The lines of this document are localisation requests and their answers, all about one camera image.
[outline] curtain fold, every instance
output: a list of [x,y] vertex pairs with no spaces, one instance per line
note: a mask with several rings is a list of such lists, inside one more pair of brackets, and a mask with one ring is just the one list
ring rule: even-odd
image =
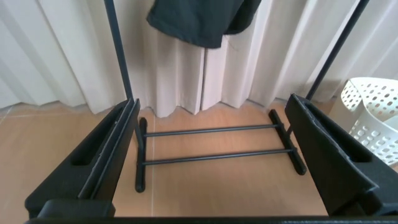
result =
[[[153,1],[114,0],[131,79],[142,107],[168,116],[218,102],[268,106],[306,95],[359,0],[262,0],[252,24],[203,49],[152,28]],[[370,1],[315,99],[351,77],[397,79],[398,3]],[[103,1],[0,0],[0,108],[87,103],[93,113],[125,99]]]

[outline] laundry basket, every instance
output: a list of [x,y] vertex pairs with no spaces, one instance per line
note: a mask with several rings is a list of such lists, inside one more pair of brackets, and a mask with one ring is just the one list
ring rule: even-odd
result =
[[352,78],[329,117],[387,165],[398,162],[398,81]]

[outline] wooden floor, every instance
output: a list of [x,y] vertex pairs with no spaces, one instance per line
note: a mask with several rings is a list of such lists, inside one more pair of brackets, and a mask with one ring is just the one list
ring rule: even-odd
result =
[[[289,126],[284,105],[271,108]],[[104,116],[59,105],[0,111],[1,223],[28,219],[24,199]],[[252,103],[238,110],[219,104],[196,116],[181,108],[168,118],[156,118],[151,110],[140,116],[150,132],[271,123],[266,110]],[[149,138],[147,158],[280,148],[273,129],[260,129]],[[133,138],[113,200],[117,216],[326,215],[310,174],[296,174],[286,154],[150,166],[141,194],[134,190],[135,161]]]

